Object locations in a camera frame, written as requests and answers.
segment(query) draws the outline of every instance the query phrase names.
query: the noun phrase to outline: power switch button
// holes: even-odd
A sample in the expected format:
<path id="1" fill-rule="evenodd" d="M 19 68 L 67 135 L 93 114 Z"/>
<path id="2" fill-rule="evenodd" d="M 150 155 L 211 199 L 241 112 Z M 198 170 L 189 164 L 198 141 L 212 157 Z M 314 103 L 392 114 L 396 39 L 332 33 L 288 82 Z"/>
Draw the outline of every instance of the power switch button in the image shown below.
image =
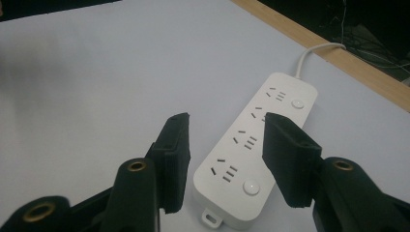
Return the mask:
<path id="1" fill-rule="evenodd" d="M 244 182 L 244 191 L 247 195 L 256 195 L 260 190 L 259 184 L 253 180 Z"/>
<path id="2" fill-rule="evenodd" d="M 292 101 L 292 106 L 297 109 L 303 109 L 305 107 L 305 104 L 302 100 L 294 100 Z"/>

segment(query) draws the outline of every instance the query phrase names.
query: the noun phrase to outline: electrical outlet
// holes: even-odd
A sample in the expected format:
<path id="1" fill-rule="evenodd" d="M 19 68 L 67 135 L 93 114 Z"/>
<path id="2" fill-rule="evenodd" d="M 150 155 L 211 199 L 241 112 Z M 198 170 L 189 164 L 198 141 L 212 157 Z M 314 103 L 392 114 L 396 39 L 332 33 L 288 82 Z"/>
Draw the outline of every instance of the electrical outlet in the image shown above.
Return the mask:
<path id="1" fill-rule="evenodd" d="M 275 184 L 262 159 L 265 115 L 274 112 L 302 127 L 316 97 L 314 87 L 283 73 L 265 81 L 195 171 L 193 196 L 205 208 L 205 224 L 251 227 Z"/>

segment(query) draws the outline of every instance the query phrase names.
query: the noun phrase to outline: white table surface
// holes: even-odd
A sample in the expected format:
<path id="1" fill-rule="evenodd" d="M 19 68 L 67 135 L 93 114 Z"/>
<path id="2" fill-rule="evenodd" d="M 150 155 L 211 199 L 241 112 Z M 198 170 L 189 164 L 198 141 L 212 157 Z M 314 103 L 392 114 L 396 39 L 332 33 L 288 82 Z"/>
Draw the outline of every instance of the white table surface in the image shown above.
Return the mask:
<path id="1" fill-rule="evenodd" d="M 226 0 L 124 0 L 0 23 L 0 223 L 41 196 L 74 205 L 109 188 L 168 117 L 188 112 L 185 202 L 161 214 L 161 231 L 211 231 L 193 172 L 269 74 L 293 74 L 304 50 Z M 319 92 L 304 129 L 323 157 L 354 160 L 410 202 L 409 114 L 316 55 L 302 77 Z M 274 188 L 249 231 L 315 231 L 311 211 Z"/>

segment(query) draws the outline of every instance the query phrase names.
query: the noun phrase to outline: white power strip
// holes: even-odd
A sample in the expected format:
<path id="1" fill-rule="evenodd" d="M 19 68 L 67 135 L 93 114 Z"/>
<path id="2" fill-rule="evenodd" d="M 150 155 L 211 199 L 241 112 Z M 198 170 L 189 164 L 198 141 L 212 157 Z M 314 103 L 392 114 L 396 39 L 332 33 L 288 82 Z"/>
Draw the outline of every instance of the white power strip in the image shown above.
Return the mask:
<path id="1" fill-rule="evenodd" d="M 202 221 L 238 230 L 251 227 L 275 184 L 262 159 L 264 117 L 274 112 L 302 127 L 317 97 L 314 87 L 273 73 L 193 176 L 193 196 L 205 208 Z"/>

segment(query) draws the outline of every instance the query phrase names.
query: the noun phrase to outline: power cord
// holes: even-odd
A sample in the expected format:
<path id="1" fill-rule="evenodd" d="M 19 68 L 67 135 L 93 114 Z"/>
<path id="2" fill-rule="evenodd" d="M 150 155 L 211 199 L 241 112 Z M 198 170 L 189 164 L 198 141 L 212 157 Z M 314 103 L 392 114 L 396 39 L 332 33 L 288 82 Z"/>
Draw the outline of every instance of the power cord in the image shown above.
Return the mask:
<path id="1" fill-rule="evenodd" d="M 302 65 L 304 64 L 305 58 L 309 53 L 311 53 L 313 50 L 317 50 L 317 49 L 321 49 L 321 48 L 325 48 L 325 47 L 329 47 L 329 46 L 340 47 L 340 48 L 346 49 L 346 46 L 341 44 L 341 43 L 323 43 L 323 44 L 316 45 L 316 46 L 313 46 L 311 48 L 308 48 L 307 50 L 304 51 L 304 53 L 302 53 L 301 57 L 299 58 L 298 68 L 296 70 L 295 78 L 301 79 Z"/>

